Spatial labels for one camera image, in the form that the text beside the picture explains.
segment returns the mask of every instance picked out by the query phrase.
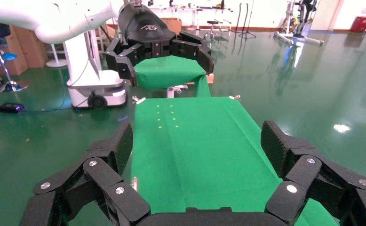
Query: black wheel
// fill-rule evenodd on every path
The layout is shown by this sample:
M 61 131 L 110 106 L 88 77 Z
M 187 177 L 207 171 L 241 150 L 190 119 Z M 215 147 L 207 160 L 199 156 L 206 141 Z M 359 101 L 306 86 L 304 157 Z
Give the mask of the black wheel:
M 88 99 L 88 105 L 91 108 L 103 108 L 108 105 L 107 100 L 100 95 L 91 95 Z

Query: chair leg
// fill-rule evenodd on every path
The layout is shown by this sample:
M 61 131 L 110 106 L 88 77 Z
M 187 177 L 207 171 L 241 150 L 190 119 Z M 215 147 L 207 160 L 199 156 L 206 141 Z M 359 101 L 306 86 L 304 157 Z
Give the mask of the chair leg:
M 4 73 L 6 74 L 6 77 L 8 80 L 8 82 L 6 84 L 5 92 L 17 92 L 17 91 L 23 90 L 24 88 L 29 86 L 28 81 L 19 81 L 19 83 L 21 84 L 21 85 L 19 85 L 15 81 L 11 80 L 10 74 L 8 73 L 8 70 L 6 67 L 6 61 L 4 61 L 3 56 L 1 55 L 1 52 L 0 52 L 0 65 L 1 65 L 1 67 L 3 67 Z

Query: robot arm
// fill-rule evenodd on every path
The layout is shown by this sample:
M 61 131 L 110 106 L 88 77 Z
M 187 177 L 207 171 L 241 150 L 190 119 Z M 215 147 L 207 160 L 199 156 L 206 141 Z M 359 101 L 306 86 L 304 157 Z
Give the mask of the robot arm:
M 122 40 L 114 40 L 106 51 L 108 67 L 137 85 L 133 67 L 157 57 L 178 56 L 196 60 L 207 72 L 214 60 L 207 43 L 194 35 L 178 36 L 140 0 L 124 0 L 120 8 L 113 0 L 0 0 L 0 23 L 32 31 L 46 43 L 60 43 L 95 29 L 110 18 L 118 17 Z
M 45 43 L 61 43 L 118 15 L 111 0 L 0 0 L 0 23 L 35 31 Z

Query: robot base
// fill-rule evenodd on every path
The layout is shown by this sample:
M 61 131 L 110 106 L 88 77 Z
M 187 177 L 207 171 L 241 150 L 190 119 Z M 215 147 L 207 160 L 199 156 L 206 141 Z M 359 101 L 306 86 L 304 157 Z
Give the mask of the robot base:
M 119 79 L 118 74 L 114 71 L 102 72 L 103 75 L 108 75 L 104 76 L 104 79 L 97 81 L 79 80 L 76 84 L 68 87 L 73 108 L 117 107 L 126 104 L 127 91 L 124 88 L 124 81 Z
M 124 86 L 113 88 L 68 88 L 68 91 L 71 99 L 81 100 L 77 104 L 73 101 L 73 108 L 121 107 L 127 103 L 127 92 Z

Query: metal bolt head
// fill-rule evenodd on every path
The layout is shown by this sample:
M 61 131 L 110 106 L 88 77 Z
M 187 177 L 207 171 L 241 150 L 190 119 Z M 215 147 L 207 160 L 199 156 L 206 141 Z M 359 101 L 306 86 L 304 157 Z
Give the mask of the metal bolt head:
M 116 194 L 122 194 L 124 191 L 125 191 L 125 189 L 123 187 L 119 187 L 119 188 L 115 189 Z
M 309 163 L 314 164 L 316 161 L 314 159 L 308 158 L 306 161 L 308 161 Z
M 46 189 L 46 188 L 48 188 L 48 187 L 50 187 L 50 182 L 46 182 L 46 183 L 43 183 L 41 186 L 40 186 L 40 188 L 41 189 Z
M 97 164 L 97 161 L 90 161 L 89 166 L 95 166 Z
M 287 190 L 291 193 L 296 193 L 296 187 L 294 187 L 293 185 L 288 185 L 287 186 Z
M 363 180 L 363 179 L 360 179 L 359 180 L 359 183 L 363 186 L 366 186 L 366 180 Z

